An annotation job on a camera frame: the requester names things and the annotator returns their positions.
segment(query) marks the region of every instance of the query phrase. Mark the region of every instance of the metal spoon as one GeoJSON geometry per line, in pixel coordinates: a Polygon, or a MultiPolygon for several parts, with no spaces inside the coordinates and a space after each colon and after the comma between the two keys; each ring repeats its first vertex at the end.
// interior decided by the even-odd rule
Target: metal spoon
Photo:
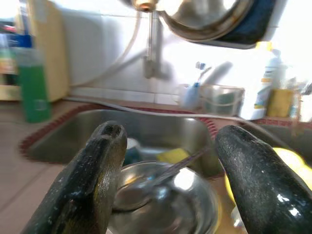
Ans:
{"type": "Polygon", "coordinates": [[[117,211],[131,211],[144,206],[150,201],[151,191],[154,186],[161,184],[164,180],[172,176],[175,176],[182,168],[202,156],[206,151],[208,151],[208,149],[208,146],[204,147],[197,153],[169,167],[162,174],[157,175],[154,179],[139,178],[134,182],[121,187],[115,195],[113,209],[117,211]]]}

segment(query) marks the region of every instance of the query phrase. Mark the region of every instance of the sponge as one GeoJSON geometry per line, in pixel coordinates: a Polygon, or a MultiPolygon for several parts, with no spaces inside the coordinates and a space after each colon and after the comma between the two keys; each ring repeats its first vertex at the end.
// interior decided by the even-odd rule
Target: sponge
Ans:
{"type": "Polygon", "coordinates": [[[157,155],[157,159],[162,162],[169,162],[175,164],[180,162],[181,160],[187,158],[189,153],[181,148],[177,148],[174,150],[166,151],[157,155]]]}

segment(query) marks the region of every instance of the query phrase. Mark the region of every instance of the kitchen counter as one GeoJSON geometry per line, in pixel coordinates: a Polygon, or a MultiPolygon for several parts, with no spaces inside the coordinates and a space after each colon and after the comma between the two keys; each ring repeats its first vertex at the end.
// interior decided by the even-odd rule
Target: kitchen counter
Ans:
{"type": "MultiPolygon", "coordinates": [[[[109,101],[110,103],[131,107],[145,107],[165,110],[179,110],[176,106],[109,101]]],[[[73,108],[84,103],[59,101],[53,105],[54,120],[73,108]]],[[[52,182],[62,170],[62,165],[32,162],[23,158],[18,152],[18,144],[25,137],[44,125],[26,123],[20,105],[16,102],[0,102],[0,230],[3,234],[21,232],[31,215],[42,201],[52,182]]],[[[216,120],[217,128],[234,122],[216,120]]],[[[222,203],[222,220],[218,234],[239,233],[231,226],[229,212],[233,208],[224,187],[223,178],[211,181],[222,203]]]]}

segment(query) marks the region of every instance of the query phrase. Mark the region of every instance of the stainless steel sink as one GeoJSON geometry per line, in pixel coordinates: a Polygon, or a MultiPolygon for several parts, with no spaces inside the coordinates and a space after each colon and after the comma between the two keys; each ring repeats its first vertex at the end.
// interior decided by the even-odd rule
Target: stainless steel sink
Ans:
{"type": "MultiPolygon", "coordinates": [[[[304,158],[307,164],[312,166],[312,130],[305,129],[303,132],[299,133],[298,136],[292,136],[292,132],[289,127],[262,124],[260,126],[273,133],[283,142],[287,143],[290,148],[295,150],[304,158]]],[[[260,138],[264,142],[268,143],[272,147],[281,147],[281,145],[279,145],[274,140],[268,138],[263,133],[248,126],[243,126],[243,128],[254,134],[256,137],[260,138]]]]}
{"type": "MultiPolygon", "coordinates": [[[[175,148],[184,148],[189,153],[206,144],[213,148],[206,125],[193,118],[91,110],[77,114],[37,141],[28,156],[37,161],[67,164],[85,146],[94,129],[108,120],[122,124],[128,137],[139,141],[143,160],[156,160],[158,153],[175,148]]],[[[214,149],[199,158],[193,169],[206,177],[223,172],[214,149]]]]}

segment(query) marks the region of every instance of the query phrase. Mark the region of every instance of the cable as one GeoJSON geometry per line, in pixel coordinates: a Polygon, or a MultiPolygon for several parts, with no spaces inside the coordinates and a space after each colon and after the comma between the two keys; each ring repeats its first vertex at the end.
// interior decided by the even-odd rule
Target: cable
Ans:
{"type": "Polygon", "coordinates": [[[131,37],[127,47],[125,48],[123,53],[106,69],[106,71],[102,73],[102,75],[100,75],[100,76],[98,76],[96,78],[93,78],[91,80],[86,80],[86,81],[83,81],[83,82],[80,82],[80,83],[71,84],[71,86],[72,87],[85,86],[86,84],[94,82],[97,79],[104,78],[110,71],[112,71],[114,68],[116,68],[125,59],[125,57],[129,53],[129,51],[131,50],[132,46],[134,45],[134,43],[135,43],[135,41],[137,39],[138,31],[140,29],[140,23],[141,23],[141,12],[137,11],[135,28],[134,28],[132,37],[131,37]]]}
{"type": "Polygon", "coordinates": [[[281,145],[285,149],[291,149],[288,144],[283,142],[281,139],[276,137],[274,134],[270,133],[269,131],[265,130],[264,128],[260,127],[259,125],[252,123],[248,120],[245,120],[243,118],[239,117],[225,117],[225,116],[216,116],[216,115],[210,115],[210,114],[168,114],[168,113],[156,113],[156,112],[148,112],[148,111],[141,111],[141,110],[136,110],[124,106],[119,106],[115,104],[111,104],[105,101],[96,101],[96,100],[89,100],[87,98],[80,98],[80,97],[65,97],[64,100],[67,101],[77,101],[77,102],[89,102],[89,103],[94,103],[94,104],[99,104],[103,106],[108,106],[111,108],[115,108],[118,110],[122,111],[128,111],[128,112],[133,112],[133,113],[138,113],[138,114],[144,114],[144,115],[152,115],[152,116],[168,116],[168,117],[186,117],[186,118],[217,118],[217,119],[227,119],[227,120],[233,120],[236,122],[244,123],[250,127],[253,127],[254,129],[260,131],[261,133],[265,134],[272,140],[274,140],[276,143],[281,145]]]}

